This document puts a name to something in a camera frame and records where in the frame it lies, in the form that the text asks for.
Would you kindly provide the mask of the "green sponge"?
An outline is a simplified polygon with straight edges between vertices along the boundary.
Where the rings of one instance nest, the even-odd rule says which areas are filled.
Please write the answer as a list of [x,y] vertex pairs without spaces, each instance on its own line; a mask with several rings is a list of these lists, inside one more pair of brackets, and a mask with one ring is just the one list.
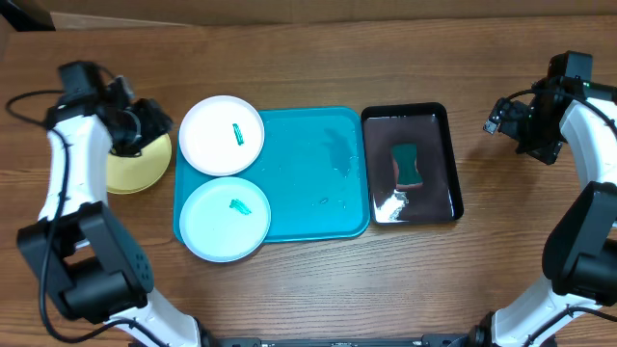
[[394,177],[397,190],[419,187],[423,179],[417,169],[417,148],[415,144],[397,144],[391,149]]

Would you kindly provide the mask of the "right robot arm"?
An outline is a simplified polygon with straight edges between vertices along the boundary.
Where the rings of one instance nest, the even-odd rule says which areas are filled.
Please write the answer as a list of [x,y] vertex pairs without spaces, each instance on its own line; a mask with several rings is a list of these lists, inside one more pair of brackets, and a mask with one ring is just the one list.
[[510,306],[488,313],[467,346],[543,346],[583,314],[606,320],[616,303],[616,90],[579,77],[545,77],[529,104],[500,99],[484,129],[536,154],[542,144],[568,144],[581,192],[545,244],[543,275]]

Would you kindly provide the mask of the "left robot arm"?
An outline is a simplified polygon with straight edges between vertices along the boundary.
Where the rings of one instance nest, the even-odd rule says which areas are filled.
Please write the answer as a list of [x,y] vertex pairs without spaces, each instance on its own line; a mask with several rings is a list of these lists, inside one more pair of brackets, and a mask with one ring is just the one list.
[[207,346],[195,317],[154,286],[145,251],[108,205],[107,157],[135,156],[169,132],[152,99],[136,99],[123,76],[61,78],[58,102],[37,125],[51,145],[47,197],[17,246],[39,282],[40,319],[58,341],[76,344],[112,328],[144,346]]

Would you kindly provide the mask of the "white plate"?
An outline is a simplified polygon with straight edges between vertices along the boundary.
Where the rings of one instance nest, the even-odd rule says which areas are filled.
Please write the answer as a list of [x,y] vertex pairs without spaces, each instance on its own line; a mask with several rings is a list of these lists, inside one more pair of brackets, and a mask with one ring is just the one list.
[[[237,123],[244,145],[236,143]],[[250,167],[264,146],[265,129],[259,112],[247,101],[216,95],[194,105],[179,127],[179,146],[185,160],[213,176],[238,174]]]

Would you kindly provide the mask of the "yellow-green rimmed plate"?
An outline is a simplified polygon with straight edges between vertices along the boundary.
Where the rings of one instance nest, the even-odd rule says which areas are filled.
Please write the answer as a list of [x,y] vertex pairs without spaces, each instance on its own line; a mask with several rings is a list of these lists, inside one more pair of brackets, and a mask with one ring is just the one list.
[[168,169],[173,154],[169,135],[159,137],[141,151],[137,157],[107,158],[107,192],[128,195],[145,190],[155,184]]

